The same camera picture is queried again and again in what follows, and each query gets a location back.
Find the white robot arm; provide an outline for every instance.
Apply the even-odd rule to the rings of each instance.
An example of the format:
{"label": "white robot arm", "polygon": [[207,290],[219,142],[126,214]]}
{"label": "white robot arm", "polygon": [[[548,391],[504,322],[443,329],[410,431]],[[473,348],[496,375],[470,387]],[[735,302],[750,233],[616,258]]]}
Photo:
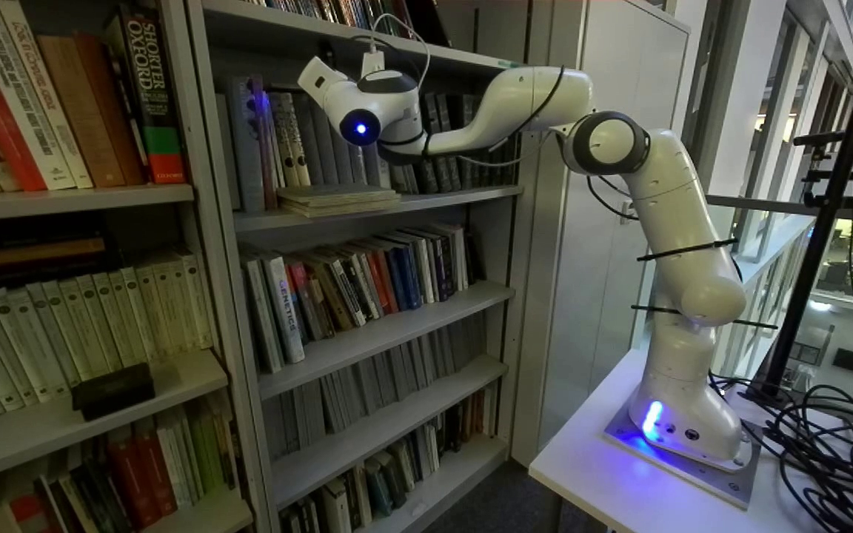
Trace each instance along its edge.
{"label": "white robot arm", "polygon": [[399,71],[348,80],[311,60],[299,85],[342,139],[376,142],[388,159],[462,153],[495,147],[514,129],[551,129],[572,171],[621,174],[656,261],[653,305],[674,308],[650,316],[647,363],[628,400],[630,424],[653,446],[730,468],[739,421],[708,387],[708,367],[714,326],[739,316],[745,295],[674,132],[647,132],[621,113],[593,113],[590,76],[567,67],[501,71],[470,125],[443,132],[424,129],[418,83]]}

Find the blue light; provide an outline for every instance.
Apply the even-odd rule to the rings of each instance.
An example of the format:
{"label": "blue light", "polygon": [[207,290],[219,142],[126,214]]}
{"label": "blue light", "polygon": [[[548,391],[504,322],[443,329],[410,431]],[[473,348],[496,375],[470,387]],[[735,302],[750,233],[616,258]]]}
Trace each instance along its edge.
{"label": "blue light", "polygon": [[643,424],[638,424],[646,439],[656,439],[656,421],[659,418],[662,418],[662,402],[650,402],[643,413]]}

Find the robot end effector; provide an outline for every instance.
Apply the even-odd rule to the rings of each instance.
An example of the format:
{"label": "robot end effector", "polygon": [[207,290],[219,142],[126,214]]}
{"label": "robot end effector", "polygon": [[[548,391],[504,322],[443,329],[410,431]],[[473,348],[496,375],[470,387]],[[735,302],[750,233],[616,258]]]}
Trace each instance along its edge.
{"label": "robot end effector", "polygon": [[573,171],[621,174],[656,261],[647,363],[628,400],[628,413],[653,446],[711,464],[730,461],[739,421],[708,387],[714,326],[730,322],[744,286],[705,214],[695,168],[668,129],[643,129],[621,113],[593,113],[593,83],[567,67],[505,67],[459,129],[425,132],[421,88],[399,71],[372,71],[351,83],[311,60],[299,85],[326,110],[333,129],[356,145],[376,142],[388,159],[495,147],[513,132],[557,132],[561,162]]}

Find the bookcase shelf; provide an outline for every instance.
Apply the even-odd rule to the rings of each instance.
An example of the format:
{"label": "bookcase shelf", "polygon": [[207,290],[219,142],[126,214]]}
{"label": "bookcase shelf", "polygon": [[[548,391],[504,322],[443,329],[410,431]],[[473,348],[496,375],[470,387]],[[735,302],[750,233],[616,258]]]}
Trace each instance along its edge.
{"label": "bookcase shelf", "polygon": [[80,211],[122,211],[141,205],[187,205],[188,184],[122,185],[122,188],[59,188],[59,191],[0,191],[0,219],[53,216]]}
{"label": "bookcase shelf", "polygon": [[496,439],[470,439],[462,450],[446,452],[431,477],[406,495],[406,502],[384,518],[370,524],[370,533],[418,529],[430,524],[437,511],[473,487],[510,456],[505,443]]}
{"label": "bookcase shelf", "polygon": [[455,293],[446,302],[424,305],[418,310],[390,313],[382,316],[363,329],[342,332],[329,339],[317,339],[304,347],[304,362],[287,363],[280,372],[261,378],[261,396],[277,396],[285,391],[292,391],[304,382],[313,382],[326,372],[333,372],[339,367],[348,367],[367,356],[384,351],[396,342],[406,342],[410,338],[430,335],[434,329],[443,329],[450,322],[459,322],[465,316],[483,313],[486,308],[495,308],[513,295],[510,286],[496,283],[473,283],[462,293]]}
{"label": "bookcase shelf", "polygon": [[304,225],[336,225],[342,219],[367,219],[367,216],[390,216],[390,214],[415,214],[415,211],[437,211],[452,205],[480,205],[496,197],[514,197],[520,185],[480,185],[480,188],[459,188],[459,191],[437,191],[437,196],[406,196],[396,205],[376,208],[376,211],[356,211],[336,216],[301,216],[301,214],[236,214],[236,230],[280,230],[280,227],[304,227]]}
{"label": "bookcase shelf", "polygon": [[347,427],[342,431],[326,434],[304,450],[280,456],[271,464],[271,501],[276,505],[287,505],[304,495],[311,495],[326,480],[336,477],[357,458],[382,450],[384,443],[401,439],[406,431],[424,427],[437,412],[455,404],[473,391],[483,391],[495,378],[501,378],[505,363],[495,357],[476,357],[452,375],[431,382],[430,387],[401,396],[393,404],[379,407],[376,413]]}
{"label": "bookcase shelf", "polygon": [[250,510],[236,492],[213,492],[191,510],[154,520],[145,533],[184,533],[184,529],[236,533],[249,524]]}
{"label": "bookcase shelf", "polygon": [[332,49],[333,55],[360,55],[367,40],[357,34],[376,34],[379,40],[390,43],[388,60],[393,67],[424,67],[424,55],[430,52],[430,67],[437,71],[501,71],[510,67],[510,60],[480,55],[468,49],[393,37],[384,31],[370,31],[357,25],[339,25],[319,18],[304,18],[295,12],[250,5],[250,2],[225,2],[225,0],[203,0],[207,34],[215,48],[250,49],[265,55],[290,55],[292,49]]}
{"label": "bookcase shelf", "polygon": [[80,412],[71,407],[71,396],[3,413],[0,470],[80,443],[85,439],[102,434],[116,427],[150,418],[157,412],[165,412],[172,404],[188,402],[228,385],[213,351],[184,351],[178,356],[178,362],[179,363],[173,363],[172,372],[163,372],[157,378],[157,396],[95,421],[82,421]]}

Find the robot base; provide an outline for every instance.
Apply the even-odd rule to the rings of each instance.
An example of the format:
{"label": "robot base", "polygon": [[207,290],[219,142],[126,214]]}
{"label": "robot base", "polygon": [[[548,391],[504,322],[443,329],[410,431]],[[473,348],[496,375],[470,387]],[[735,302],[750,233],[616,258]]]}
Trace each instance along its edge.
{"label": "robot base", "polygon": [[646,461],[723,496],[726,502],[730,505],[739,505],[745,510],[750,505],[750,496],[752,496],[752,486],[754,486],[754,464],[758,464],[758,443],[750,442],[750,431],[745,442],[744,442],[744,458],[739,464],[735,468],[714,468],[714,464],[705,464],[705,461],[692,461],[686,456],[678,456],[678,452],[668,452],[668,450],[656,450],[650,446],[638,427],[630,424],[628,418],[628,404],[621,404],[609,424],[604,427],[604,434],[616,443],[621,443],[624,450],[643,456]]}

